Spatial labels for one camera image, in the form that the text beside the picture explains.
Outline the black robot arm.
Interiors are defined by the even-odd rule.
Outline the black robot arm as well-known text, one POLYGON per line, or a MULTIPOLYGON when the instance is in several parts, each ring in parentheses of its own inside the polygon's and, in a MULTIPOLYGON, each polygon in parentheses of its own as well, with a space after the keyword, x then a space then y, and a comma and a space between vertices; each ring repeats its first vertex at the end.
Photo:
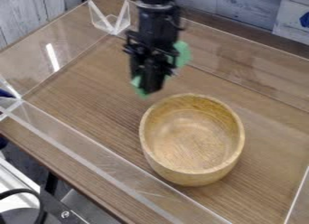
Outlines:
POLYGON ((180 8, 175 0, 137 0, 137 30, 125 31, 122 51, 129 56, 129 76, 137 90, 157 92, 176 67, 180 8))

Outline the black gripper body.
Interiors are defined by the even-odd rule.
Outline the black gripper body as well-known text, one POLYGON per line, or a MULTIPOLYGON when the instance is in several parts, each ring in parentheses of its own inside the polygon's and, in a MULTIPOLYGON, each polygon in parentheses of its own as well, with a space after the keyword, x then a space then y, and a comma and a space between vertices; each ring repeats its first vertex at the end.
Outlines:
POLYGON ((126 30, 124 52, 149 58, 157 52, 175 56, 173 43, 179 38, 179 7, 167 0, 163 4, 136 2, 137 30, 126 30))

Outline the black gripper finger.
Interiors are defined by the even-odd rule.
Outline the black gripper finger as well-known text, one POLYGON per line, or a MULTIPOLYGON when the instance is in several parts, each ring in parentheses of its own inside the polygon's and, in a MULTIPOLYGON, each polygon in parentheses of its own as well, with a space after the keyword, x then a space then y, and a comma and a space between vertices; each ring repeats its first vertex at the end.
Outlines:
POLYGON ((152 94, 163 88, 165 76, 171 75, 171 64, 157 58, 146 58, 141 70, 141 89, 152 94))
POLYGON ((132 79, 138 78, 142 72, 144 56, 132 53, 129 55, 129 76, 132 79))

